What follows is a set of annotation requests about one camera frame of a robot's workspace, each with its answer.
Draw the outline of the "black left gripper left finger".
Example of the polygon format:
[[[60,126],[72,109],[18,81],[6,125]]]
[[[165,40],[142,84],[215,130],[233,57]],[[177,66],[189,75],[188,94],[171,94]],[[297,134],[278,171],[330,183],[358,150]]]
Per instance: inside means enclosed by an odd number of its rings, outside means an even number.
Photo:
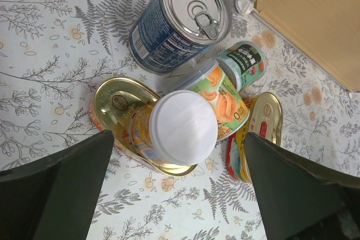
[[[113,145],[104,130],[1,171],[1,239],[86,239]]]

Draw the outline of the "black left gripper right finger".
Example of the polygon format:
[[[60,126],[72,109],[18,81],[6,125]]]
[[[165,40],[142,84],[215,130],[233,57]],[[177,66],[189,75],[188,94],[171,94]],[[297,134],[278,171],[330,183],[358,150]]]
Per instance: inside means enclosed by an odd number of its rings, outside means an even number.
[[[247,133],[245,156],[267,239],[359,239],[359,178]]]

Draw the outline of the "yellow jar white lid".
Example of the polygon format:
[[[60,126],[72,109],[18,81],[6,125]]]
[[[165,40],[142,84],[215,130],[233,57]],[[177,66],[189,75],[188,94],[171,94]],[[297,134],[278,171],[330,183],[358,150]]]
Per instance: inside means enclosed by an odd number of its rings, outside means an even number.
[[[211,154],[218,126],[205,98],[190,90],[177,90],[143,106],[135,114],[129,133],[133,147],[145,159],[191,166]]]

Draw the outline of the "blue soup can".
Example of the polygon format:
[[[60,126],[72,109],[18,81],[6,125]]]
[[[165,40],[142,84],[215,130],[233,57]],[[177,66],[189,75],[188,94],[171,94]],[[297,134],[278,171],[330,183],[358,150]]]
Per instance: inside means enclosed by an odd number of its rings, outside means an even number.
[[[134,60],[166,74],[221,42],[230,32],[228,0],[150,0],[129,33]]]

